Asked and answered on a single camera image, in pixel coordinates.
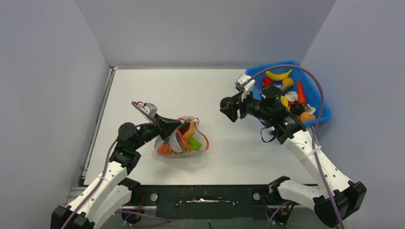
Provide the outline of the green toy bean pod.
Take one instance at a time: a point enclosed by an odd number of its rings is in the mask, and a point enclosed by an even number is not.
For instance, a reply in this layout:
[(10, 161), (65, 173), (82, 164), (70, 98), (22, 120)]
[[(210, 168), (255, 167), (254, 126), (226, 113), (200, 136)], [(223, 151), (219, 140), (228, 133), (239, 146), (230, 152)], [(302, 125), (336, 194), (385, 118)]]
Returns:
[(181, 129), (181, 128), (185, 127), (187, 124), (188, 124), (188, 122), (184, 122), (184, 123), (182, 123), (182, 124), (179, 126), (179, 129)]

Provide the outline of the orange toy pumpkin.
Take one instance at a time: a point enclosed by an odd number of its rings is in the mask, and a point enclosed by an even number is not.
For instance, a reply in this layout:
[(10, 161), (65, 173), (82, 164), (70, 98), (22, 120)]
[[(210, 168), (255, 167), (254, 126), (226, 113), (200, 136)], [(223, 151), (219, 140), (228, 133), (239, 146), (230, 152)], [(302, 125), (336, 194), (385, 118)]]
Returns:
[(161, 144), (157, 149), (157, 153), (160, 156), (170, 156), (173, 153), (173, 150), (170, 144)]

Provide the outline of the clear zip top bag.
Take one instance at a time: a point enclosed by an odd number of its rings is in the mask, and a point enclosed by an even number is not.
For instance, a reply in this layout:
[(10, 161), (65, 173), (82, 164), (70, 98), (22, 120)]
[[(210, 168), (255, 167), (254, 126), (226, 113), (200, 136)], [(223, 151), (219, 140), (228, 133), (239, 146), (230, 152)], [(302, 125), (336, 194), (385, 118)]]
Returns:
[(210, 143), (206, 135), (201, 132), (198, 127), (200, 124), (200, 119), (198, 117), (194, 116), (182, 116), (178, 118), (179, 121), (182, 123), (184, 122), (190, 122), (195, 124), (195, 133), (192, 137), (196, 138), (201, 144), (202, 147), (200, 150), (195, 150), (191, 151), (190, 147), (187, 144), (187, 141), (184, 140), (183, 136), (180, 133), (180, 129), (177, 128), (177, 130), (168, 138), (167, 140), (162, 140), (160, 137), (158, 137), (155, 140), (154, 144), (154, 152), (152, 153), (155, 156), (160, 156), (157, 153), (157, 149), (161, 144), (170, 144), (172, 147), (173, 153), (170, 156), (161, 156), (161, 157), (180, 157), (180, 156), (185, 156), (189, 155), (195, 152), (205, 152), (209, 149)]

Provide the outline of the green toy starfruit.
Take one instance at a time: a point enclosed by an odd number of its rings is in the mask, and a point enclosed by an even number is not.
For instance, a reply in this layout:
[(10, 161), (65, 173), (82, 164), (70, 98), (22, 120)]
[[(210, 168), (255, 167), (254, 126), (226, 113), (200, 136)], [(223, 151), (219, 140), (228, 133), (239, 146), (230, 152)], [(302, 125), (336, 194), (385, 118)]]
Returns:
[(202, 147), (202, 144), (194, 137), (190, 137), (187, 140), (187, 144), (190, 147), (191, 151), (200, 150), (200, 148)]

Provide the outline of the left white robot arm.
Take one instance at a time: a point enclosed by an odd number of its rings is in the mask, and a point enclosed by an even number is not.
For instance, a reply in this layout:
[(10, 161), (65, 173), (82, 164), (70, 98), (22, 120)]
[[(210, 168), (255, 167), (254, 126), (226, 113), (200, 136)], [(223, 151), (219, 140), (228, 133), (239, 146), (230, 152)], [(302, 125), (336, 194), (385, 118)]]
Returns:
[(130, 202), (140, 183), (128, 178), (140, 160), (138, 149), (156, 137), (169, 138), (181, 121), (155, 115), (155, 121), (135, 125), (127, 122), (118, 129), (102, 172), (73, 201), (52, 213), (52, 229), (98, 229), (121, 206)]

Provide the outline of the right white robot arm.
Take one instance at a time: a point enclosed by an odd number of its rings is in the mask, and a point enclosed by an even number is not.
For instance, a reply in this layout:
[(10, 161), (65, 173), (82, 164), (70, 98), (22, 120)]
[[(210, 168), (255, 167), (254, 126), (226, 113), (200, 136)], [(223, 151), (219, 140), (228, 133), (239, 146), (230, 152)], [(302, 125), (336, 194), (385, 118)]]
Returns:
[(276, 204), (290, 200), (313, 210), (318, 219), (333, 228), (358, 211), (367, 192), (366, 186), (353, 182), (323, 153), (305, 125), (282, 104), (281, 90), (275, 86), (262, 92), (257, 100), (252, 92), (239, 91), (220, 101), (220, 112), (232, 122), (251, 115), (264, 122), (274, 138), (305, 167), (317, 188), (282, 176), (270, 183), (269, 199)]

